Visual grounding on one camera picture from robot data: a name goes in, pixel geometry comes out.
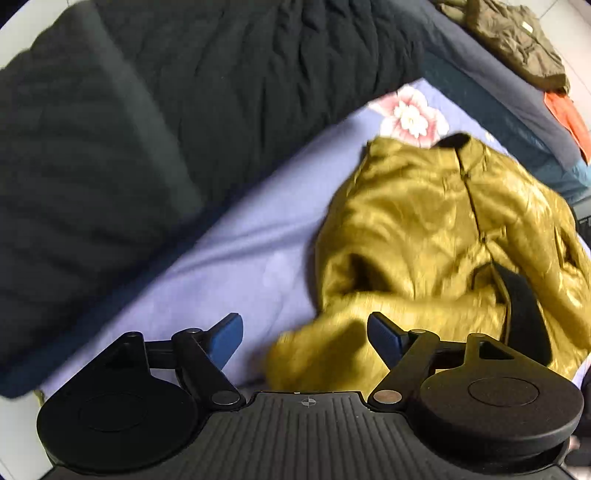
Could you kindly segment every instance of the quilted blanket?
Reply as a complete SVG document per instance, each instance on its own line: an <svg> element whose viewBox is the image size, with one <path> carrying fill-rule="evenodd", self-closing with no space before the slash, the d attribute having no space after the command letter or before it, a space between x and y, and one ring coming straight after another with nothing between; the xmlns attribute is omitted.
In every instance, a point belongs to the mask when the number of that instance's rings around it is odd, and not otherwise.
<svg viewBox="0 0 591 480"><path fill-rule="evenodd" d="M184 226L204 232L322 129L418 78L401 24L387 0L64 12L0 71L0 384Z"/></svg>

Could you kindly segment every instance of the pink flower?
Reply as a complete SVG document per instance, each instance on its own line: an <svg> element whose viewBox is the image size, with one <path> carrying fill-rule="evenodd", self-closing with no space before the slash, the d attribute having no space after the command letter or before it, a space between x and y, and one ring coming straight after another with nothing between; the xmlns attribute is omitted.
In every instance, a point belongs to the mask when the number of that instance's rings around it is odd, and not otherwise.
<svg viewBox="0 0 591 480"><path fill-rule="evenodd" d="M379 134L415 145L430 148L449 132L443 114L427 105L427 99L410 85L371 102L369 107L384 118Z"/></svg>

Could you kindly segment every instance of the satin jacket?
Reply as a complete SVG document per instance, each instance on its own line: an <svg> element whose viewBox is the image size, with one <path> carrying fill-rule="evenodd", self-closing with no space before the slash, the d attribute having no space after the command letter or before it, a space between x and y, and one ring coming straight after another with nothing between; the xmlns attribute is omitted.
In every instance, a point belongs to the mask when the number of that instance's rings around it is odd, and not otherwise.
<svg viewBox="0 0 591 480"><path fill-rule="evenodd" d="M271 348L269 385L367 396L388 372L367 340L374 311L442 340L501 339L512 306L486 268L492 262L527 279L550 340L548 366L571 378L591 350L591 262L567 203L465 134L431 149L378 137L317 239L320 314Z"/></svg>

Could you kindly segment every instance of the folded clothing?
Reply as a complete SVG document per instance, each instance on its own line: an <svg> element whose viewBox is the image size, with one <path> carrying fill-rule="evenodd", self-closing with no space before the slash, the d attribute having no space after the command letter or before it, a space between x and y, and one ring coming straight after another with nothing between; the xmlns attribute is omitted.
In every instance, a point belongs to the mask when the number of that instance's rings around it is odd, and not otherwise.
<svg viewBox="0 0 591 480"><path fill-rule="evenodd" d="M438 12L429 0L390 0L421 35L424 77L493 134L539 181L569 202L591 186L579 147L544 104L544 92L517 76Z"/></svg>
<svg viewBox="0 0 591 480"><path fill-rule="evenodd" d="M437 7L526 82L543 91L568 93L562 59L529 7L496 0L442 0Z"/></svg>
<svg viewBox="0 0 591 480"><path fill-rule="evenodd" d="M546 92L544 102L556 120L573 136L574 141L581 149L585 163L589 165L591 163L591 135L573 101L568 95Z"/></svg>
<svg viewBox="0 0 591 480"><path fill-rule="evenodd" d="M113 318L191 245L175 233L201 235L419 65L387 0L69 8L0 71L0 394L25 393ZM77 345L52 347L80 323Z"/></svg>

